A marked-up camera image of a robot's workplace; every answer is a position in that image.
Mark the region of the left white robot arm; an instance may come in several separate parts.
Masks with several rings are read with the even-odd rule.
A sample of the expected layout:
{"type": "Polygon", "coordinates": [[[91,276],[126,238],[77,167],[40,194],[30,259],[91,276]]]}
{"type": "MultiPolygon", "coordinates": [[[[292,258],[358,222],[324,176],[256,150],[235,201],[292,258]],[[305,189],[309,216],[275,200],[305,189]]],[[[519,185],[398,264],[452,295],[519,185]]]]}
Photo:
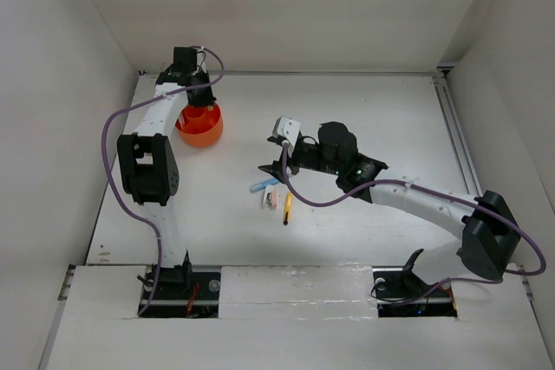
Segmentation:
{"type": "Polygon", "coordinates": [[[145,282],[158,284],[152,292],[159,298],[181,298],[193,289],[192,265],[186,243],[178,230],[173,196],[180,185],[178,164],[170,135],[181,111],[197,98],[212,96],[212,89],[182,88],[210,81],[204,67],[206,52],[201,47],[176,47],[173,62],[155,82],[154,101],[139,125],[117,140],[122,187],[140,207],[144,218],[156,227],[157,263],[145,282]]]}

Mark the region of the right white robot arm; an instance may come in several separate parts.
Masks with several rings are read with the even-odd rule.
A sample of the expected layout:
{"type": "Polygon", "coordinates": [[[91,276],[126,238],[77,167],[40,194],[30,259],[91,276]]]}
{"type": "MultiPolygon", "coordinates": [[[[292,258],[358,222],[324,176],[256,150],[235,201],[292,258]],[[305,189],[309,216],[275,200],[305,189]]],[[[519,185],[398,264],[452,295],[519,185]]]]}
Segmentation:
{"type": "Polygon", "coordinates": [[[455,280],[502,282],[521,235],[499,194],[457,195],[409,179],[383,179],[387,164],[360,153],[356,136],[340,122],[323,123],[316,138],[309,138],[298,121],[282,116],[268,140],[280,147],[281,155],[260,169],[279,182],[290,185],[302,170],[333,175],[342,199],[397,209],[454,236],[452,243],[417,249],[402,266],[376,272],[372,295],[378,300],[415,302],[455,280]]]}

